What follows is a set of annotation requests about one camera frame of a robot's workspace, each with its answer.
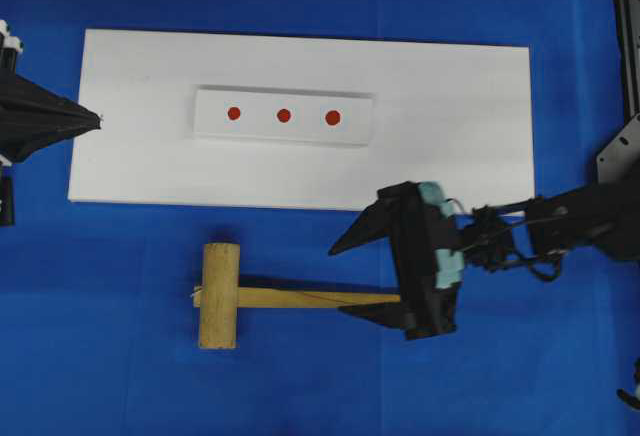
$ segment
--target red dot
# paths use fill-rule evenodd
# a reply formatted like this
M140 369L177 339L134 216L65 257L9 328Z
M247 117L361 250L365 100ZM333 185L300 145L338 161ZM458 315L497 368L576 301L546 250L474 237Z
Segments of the red dot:
M329 126L335 126L340 122L340 113L335 109L331 110L327 113L324 119L327 121L327 124Z
M281 123L288 123L291 119L291 111L288 109L281 109L278 111L278 121Z
M229 116L229 119L231 121L235 121L240 117L240 108L236 108L235 106L233 108L229 108L229 111L227 111L227 116Z

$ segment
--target blue table surface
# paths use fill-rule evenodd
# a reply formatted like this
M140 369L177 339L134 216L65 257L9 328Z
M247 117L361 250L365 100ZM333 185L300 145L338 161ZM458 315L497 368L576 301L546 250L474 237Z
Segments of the blue table surface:
M528 46L545 195L593 180L623 123L612 0L0 0L0 17L25 41L19 73L69 98L86 28ZM615 397L640 355L636 264L581 249L553 284L470 270L459 329L440 338L247 309L237 350L202 352L189 294L203 244L240 243L245 280L391 287L388 245L328 258L348 212L72 204L71 148L10 170L0 434L639 433Z

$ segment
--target wire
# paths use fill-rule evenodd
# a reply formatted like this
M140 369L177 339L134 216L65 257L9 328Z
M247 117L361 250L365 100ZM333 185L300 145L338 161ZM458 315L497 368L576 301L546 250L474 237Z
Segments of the wire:
M559 255L557 258L546 260L541 257L537 258L527 258L517 249L515 250L516 256L520 259L520 261L527 267L529 272L533 274L536 278L538 278L543 283L550 283L558 279L560 273L562 272L562 258L564 255ZM550 264L553 267L553 273L545 273L544 271L540 271L535 267L536 264Z
M518 221L517 223L508 224L504 228L501 228L498 231L495 231L493 233L483 234L483 235L481 235L481 237L484 238L483 241L484 240L488 240L488 239L493 239L496 236L500 236L502 233L506 233L507 231L511 231L512 229L517 228L519 226L529 226L530 224L548 223L548 222L551 222L551 221L557 221L559 219L566 219L566 216L550 216L548 218L538 218L538 219L530 219L530 220L523 219L522 221ZM469 246L465 246L464 248L460 248L458 251L465 252L465 251L468 251L468 250L470 250L472 248L475 248L476 246L480 246L480 245L482 245L482 242L476 241L475 243L472 243Z
M448 198L447 202L452 202L453 204L455 204L462 214L469 214L467 213L467 210L465 209L464 205L460 202L460 200L456 198Z

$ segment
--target white foam board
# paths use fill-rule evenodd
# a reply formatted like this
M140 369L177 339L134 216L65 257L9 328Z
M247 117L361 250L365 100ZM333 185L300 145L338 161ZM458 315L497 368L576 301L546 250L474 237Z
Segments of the white foam board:
M365 146L194 137L199 90L369 95ZM88 30L72 201L361 210L439 181L467 207L534 195L527 48Z
M354 146L371 141L373 102L366 95L200 89L195 107L196 137Z

